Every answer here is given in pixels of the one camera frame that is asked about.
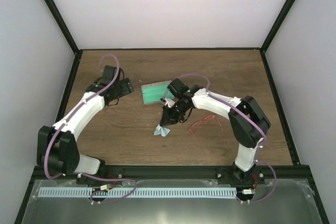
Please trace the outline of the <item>light blue cleaning cloth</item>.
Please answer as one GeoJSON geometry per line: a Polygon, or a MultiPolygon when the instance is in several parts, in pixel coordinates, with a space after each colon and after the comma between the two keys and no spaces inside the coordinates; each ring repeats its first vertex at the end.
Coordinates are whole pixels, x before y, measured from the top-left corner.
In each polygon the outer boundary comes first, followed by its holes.
{"type": "Polygon", "coordinates": [[[162,136],[162,137],[166,137],[169,133],[170,133],[170,129],[160,126],[159,124],[157,125],[157,127],[154,130],[154,136],[162,136]]]}

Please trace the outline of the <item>green glasses case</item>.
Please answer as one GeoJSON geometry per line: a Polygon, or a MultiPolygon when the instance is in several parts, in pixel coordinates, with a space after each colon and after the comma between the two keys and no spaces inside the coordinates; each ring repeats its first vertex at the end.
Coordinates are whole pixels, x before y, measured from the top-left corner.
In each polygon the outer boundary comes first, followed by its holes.
{"type": "Polygon", "coordinates": [[[170,83],[171,80],[142,85],[141,91],[144,104],[160,103],[170,83]]]}

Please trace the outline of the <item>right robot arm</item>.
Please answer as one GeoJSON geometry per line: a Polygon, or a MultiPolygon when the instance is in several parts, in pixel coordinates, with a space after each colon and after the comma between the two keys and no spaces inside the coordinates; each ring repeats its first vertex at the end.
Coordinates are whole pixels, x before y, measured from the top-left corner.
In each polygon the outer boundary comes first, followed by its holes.
{"type": "Polygon", "coordinates": [[[227,97],[208,91],[202,86],[192,88],[181,86],[178,89],[169,84],[168,90],[175,100],[163,97],[163,112],[154,135],[167,136],[167,127],[184,123],[188,116],[186,112],[193,109],[210,111],[229,120],[234,136],[239,143],[234,161],[236,168],[233,177],[238,183],[244,184],[252,177],[252,167],[256,164],[257,151],[266,140],[270,129],[270,121],[251,96],[243,99],[227,97]]]}

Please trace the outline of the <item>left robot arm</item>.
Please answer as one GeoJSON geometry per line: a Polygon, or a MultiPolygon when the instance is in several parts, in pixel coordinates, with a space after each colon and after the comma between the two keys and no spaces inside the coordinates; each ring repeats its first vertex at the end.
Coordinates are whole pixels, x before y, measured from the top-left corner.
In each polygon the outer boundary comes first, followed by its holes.
{"type": "Polygon", "coordinates": [[[104,92],[98,92],[109,84],[107,78],[98,78],[86,88],[76,106],[53,126],[42,126],[38,132],[37,165],[60,174],[88,174],[95,184],[107,178],[104,161],[79,153],[77,140],[91,119],[113,100],[134,91],[129,78],[116,79],[104,92]]]}

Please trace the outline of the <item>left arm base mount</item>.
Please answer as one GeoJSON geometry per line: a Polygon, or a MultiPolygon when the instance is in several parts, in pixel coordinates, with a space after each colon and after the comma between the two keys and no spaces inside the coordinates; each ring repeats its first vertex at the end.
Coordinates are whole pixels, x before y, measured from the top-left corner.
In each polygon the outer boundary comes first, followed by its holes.
{"type": "Polygon", "coordinates": [[[89,186],[115,185],[121,184],[124,179],[123,168],[101,162],[95,174],[83,173],[77,178],[77,183],[89,186]]]}

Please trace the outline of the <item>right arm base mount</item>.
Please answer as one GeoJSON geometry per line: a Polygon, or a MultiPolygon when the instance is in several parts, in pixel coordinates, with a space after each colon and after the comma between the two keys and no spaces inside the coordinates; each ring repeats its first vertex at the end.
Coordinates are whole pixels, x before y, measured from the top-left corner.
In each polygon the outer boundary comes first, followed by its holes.
{"type": "Polygon", "coordinates": [[[222,184],[230,185],[252,185],[263,184],[264,178],[260,177],[261,170],[254,164],[247,172],[239,169],[234,163],[230,166],[220,166],[215,169],[217,179],[222,184]]]}

